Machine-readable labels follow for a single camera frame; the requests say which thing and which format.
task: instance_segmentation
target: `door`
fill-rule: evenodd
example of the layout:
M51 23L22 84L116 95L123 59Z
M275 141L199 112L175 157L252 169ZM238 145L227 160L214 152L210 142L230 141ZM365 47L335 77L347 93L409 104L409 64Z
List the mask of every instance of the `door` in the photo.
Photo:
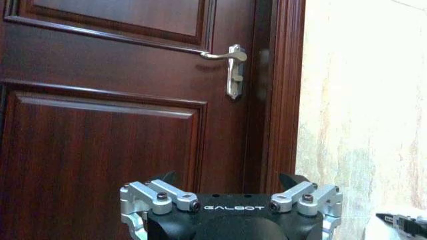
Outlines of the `door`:
M255 0L2 0L0 239L128 239L119 189L240 193Z

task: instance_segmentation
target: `beige marble wall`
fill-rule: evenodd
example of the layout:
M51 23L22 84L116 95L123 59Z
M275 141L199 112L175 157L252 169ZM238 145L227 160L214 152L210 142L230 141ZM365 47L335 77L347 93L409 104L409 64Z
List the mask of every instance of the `beige marble wall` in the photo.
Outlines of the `beige marble wall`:
M375 209L427 209L427 0L307 0L296 173Z

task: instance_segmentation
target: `marble wall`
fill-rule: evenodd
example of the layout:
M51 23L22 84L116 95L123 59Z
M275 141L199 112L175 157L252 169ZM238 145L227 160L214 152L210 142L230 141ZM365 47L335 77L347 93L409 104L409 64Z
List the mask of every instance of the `marble wall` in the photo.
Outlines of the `marble wall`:
M307 0L296 174L345 193L338 238L427 209L427 0Z

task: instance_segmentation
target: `wooden door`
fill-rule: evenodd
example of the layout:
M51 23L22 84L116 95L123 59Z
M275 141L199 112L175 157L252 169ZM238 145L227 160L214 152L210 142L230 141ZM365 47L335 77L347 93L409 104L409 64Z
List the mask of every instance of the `wooden door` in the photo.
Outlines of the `wooden door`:
M0 239L128 239L119 189L240 193L255 0L0 0Z

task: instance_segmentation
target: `raised door panel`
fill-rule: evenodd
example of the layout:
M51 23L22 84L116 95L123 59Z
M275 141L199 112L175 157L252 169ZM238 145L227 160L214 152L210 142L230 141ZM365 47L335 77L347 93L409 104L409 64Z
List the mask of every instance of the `raised door panel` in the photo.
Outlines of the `raised door panel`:
M8 0L6 20L182 51L208 50L215 0Z
M124 183L199 188L206 104L52 90L7 91L0 238L127 239Z

